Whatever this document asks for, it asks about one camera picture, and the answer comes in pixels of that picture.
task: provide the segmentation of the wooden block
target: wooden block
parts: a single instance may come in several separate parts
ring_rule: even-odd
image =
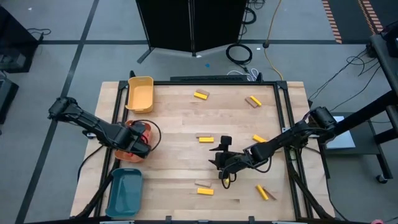
[[[276,198],[275,198],[265,187],[262,187],[262,189],[266,192],[266,194],[267,194],[270,198],[272,198],[273,200],[276,200]]]
[[[254,96],[250,96],[250,98],[254,101],[254,102],[256,102],[259,106],[261,106],[262,104],[261,104],[261,102],[259,101],[259,100],[257,100],[257,98],[256,97],[254,97]]]
[[[197,138],[202,138],[202,137],[213,137],[211,133],[196,133],[195,135]]]
[[[198,194],[204,194],[204,195],[213,195],[214,190],[213,189],[198,189]]]
[[[259,191],[259,193],[260,193],[262,199],[268,200],[268,196],[267,196],[267,194],[265,193],[265,191],[262,189],[261,185],[257,184],[256,188],[257,188],[257,190]]]
[[[201,90],[201,89],[197,89],[197,93],[201,93],[201,94],[206,95],[206,96],[209,96],[209,95],[210,95],[209,92],[207,92],[207,91],[205,91],[205,90]]]
[[[214,138],[213,137],[200,137],[199,142],[201,143],[213,143]]]
[[[194,95],[194,97],[197,97],[197,98],[200,98],[200,99],[203,99],[203,100],[207,100],[207,96],[204,95],[204,94],[195,92],[193,95]]]
[[[257,141],[257,142],[266,142],[267,140],[263,139],[262,137],[258,136],[257,134],[255,134],[253,136],[253,140]]]
[[[205,180],[195,180],[195,184],[202,187],[211,187],[211,183]]]
[[[259,105],[254,102],[254,100],[252,100],[250,97],[246,97],[244,100],[246,100],[246,102],[248,102],[253,108],[258,107]]]

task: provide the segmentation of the teal plastic tray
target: teal plastic tray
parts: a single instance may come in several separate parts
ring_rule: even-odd
[[[119,168],[112,172],[113,186],[105,211],[112,218],[133,217],[141,207],[142,172]]]

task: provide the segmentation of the wooden table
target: wooden table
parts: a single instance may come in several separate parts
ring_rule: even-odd
[[[288,82],[288,86],[294,119],[298,121],[309,110],[307,96],[302,82]],[[117,88],[117,82],[104,82],[101,87],[95,115],[107,122],[111,122]],[[198,88],[210,92],[206,101],[193,97]],[[259,99],[262,107],[252,108],[246,103],[244,99],[250,95]],[[135,220],[164,220],[167,215],[173,220],[248,220],[248,216],[255,216],[256,220],[295,220],[283,151],[275,153],[268,173],[244,169],[228,190],[222,187],[215,166],[208,162],[215,156],[208,150],[218,146],[221,135],[232,136],[230,150],[241,152],[254,143],[254,134],[265,139],[280,134],[272,86],[155,86],[153,112],[129,112],[128,119],[150,119],[162,130],[159,147],[142,164],[121,163],[121,167],[135,167],[144,174],[141,210]],[[155,129],[153,132],[154,144],[159,134]],[[215,142],[199,143],[195,133],[214,133]],[[98,146],[97,140],[89,140],[86,156]],[[310,140],[309,146],[318,149],[315,140]],[[79,213],[98,189],[104,154],[103,149],[82,168],[71,215]],[[334,215],[320,155],[304,149],[302,159],[309,190]],[[211,182],[214,196],[197,195],[196,179]],[[264,201],[255,189],[257,184],[271,191],[277,200]],[[302,194],[297,189],[305,216]],[[109,187],[104,194],[103,215],[108,195]]]

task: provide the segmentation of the yellow block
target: yellow block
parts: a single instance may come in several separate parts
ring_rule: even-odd
[[[207,100],[207,96],[204,95],[204,94],[195,92],[193,95],[194,95],[194,97],[201,98],[201,99],[203,99],[203,100]]]
[[[264,200],[268,200],[268,196],[267,196],[266,192],[262,189],[261,185],[257,184],[256,188],[259,191],[259,193],[261,194],[261,197]]]
[[[266,142],[267,140],[263,139],[262,137],[258,136],[257,134],[255,134],[253,136],[253,140],[257,141],[257,142]]]
[[[213,189],[198,189],[198,194],[213,195]]]
[[[261,102],[260,102],[259,100],[256,99],[256,97],[250,96],[250,98],[251,98],[254,102],[256,102],[259,106],[262,105]]]
[[[212,143],[214,142],[214,137],[200,137],[199,138],[199,142],[208,142],[208,143]]]

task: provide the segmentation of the yellow plastic bin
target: yellow plastic bin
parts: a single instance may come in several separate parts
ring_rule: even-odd
[[[154,108],[154,79],[133,77],[129,79],[129,103],[127,109],[134,113],[149,113]]]

